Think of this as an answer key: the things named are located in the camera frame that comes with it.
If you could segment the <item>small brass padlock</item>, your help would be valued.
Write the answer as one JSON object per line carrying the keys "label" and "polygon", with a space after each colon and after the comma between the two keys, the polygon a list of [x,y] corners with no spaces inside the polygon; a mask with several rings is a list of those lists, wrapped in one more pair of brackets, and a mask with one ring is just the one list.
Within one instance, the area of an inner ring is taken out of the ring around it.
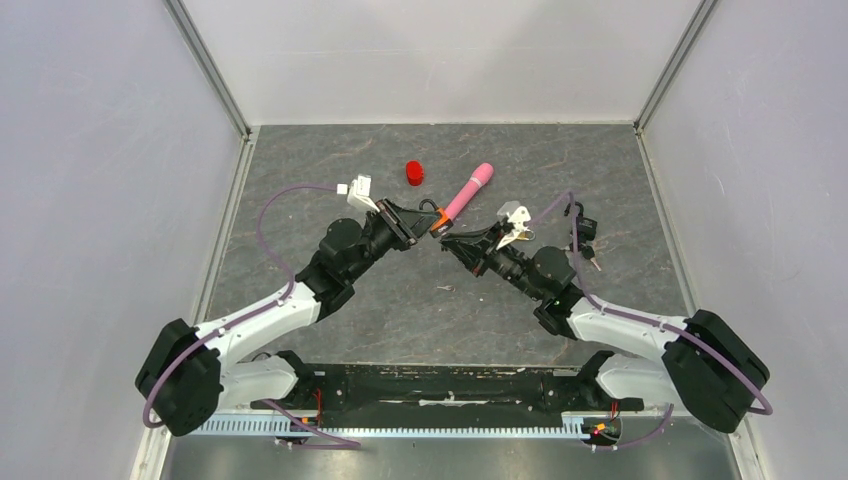
{"label": "small brass padlock", "polygon": [[533,241],[536,235],[532,230],[524,230],[517,234],[516,239],[520,241]]}

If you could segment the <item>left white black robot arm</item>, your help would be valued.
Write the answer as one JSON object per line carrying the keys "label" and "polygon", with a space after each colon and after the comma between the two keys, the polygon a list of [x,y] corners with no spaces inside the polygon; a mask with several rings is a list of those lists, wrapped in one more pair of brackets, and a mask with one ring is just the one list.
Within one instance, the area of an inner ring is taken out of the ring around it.
{"label": "left white black robot arm", "polygon": [[190,326],[178,318],[164,325],[134,381],[145,399],[143,424],[183,436],[221,408],[264,400],[307,405],[314,383],[297,358],[274,354],[247,363],[245,357],[338,311],[377,261],[410,249],[441,219],[429,199],[416,209],[379,200],[362,222],[333,221],[309,263],[281,290],[217,320]]}

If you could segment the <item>black-head key set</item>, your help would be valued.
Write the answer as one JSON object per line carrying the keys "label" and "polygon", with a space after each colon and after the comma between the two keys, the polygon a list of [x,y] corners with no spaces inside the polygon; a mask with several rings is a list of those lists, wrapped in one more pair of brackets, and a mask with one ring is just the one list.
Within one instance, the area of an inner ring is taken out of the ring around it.
{"label": "black-head key set", "polygon": [[597,261],[595,250],[589,242],[578,241],[575,245],[570,245],[569,248],[572,252],[579,253],[584,260],[589,261],[597,271],[602,270]]}

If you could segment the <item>red plastic cap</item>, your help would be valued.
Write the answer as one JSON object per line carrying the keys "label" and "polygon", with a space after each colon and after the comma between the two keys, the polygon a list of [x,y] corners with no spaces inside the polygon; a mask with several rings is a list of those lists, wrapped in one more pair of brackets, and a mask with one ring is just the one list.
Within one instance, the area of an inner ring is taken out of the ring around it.
{"label": "red plastic cap", "polygon": [[417,160],[410,160],[405,165],[405,175],[410,186],[420,186],[425,178],[425,171],[422,164]]}

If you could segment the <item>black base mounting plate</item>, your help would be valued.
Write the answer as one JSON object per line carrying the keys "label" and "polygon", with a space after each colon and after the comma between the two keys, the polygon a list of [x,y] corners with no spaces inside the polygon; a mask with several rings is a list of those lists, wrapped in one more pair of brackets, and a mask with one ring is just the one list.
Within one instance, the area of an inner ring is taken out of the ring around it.
{"label": "black base mounting plate", "polygon": [[529,406],[544,412],[639,411],[638,398],[615,399],[595,378],[575,368],[308,364],[279,404],[353,411],[377,405]]}

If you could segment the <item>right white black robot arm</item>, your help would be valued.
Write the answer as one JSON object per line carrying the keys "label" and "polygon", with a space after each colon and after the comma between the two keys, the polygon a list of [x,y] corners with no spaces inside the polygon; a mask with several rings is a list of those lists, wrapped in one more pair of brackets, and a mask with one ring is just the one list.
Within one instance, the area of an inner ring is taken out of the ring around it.
{"label": "right white black robot arm", "polygon": [[723,433],[748,414],[772,414],[763,394],[768,368],[720,316],[703,309],[664,316],[604,302],[578,287],[564,249],[543,246],[529,256],[507,243],[506,230],[501,222],[447,234],[440,245],[473,275],[493,272],[536,301],[534,315],[549,333],[610,346],[577,382],[585,405],[667,404]]}

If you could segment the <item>black Kaijing padlock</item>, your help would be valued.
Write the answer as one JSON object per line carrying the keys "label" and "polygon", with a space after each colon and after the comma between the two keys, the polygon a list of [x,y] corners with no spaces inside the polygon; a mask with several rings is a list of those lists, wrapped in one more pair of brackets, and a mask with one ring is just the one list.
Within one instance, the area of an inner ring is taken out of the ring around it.
{"label": "black Kaijing padlock", "polygon": [[[597,235],[598,222],[584,214],[584,205],[581,202],[575,202],[573,207],[577,210],[576,226],[571,227],[570,234],[576,239],[578,244],[586,244],[594,241]],[[566,206],[564,210],[565,217],[571,218],[573,207],[571,205]]]}

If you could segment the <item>pink cylindrical wand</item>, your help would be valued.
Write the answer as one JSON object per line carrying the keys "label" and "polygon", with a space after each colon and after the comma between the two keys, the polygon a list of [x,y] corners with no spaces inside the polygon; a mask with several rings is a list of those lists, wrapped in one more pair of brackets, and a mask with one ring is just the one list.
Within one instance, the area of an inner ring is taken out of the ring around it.
{"label": "pink cylindrical wand", "polygon": [[447,207],[444,208],[446,216],[455,220],[467,204],[492,178],[494,167],[489,163],[480,164],[469,177],[466,184],[453,197]]}

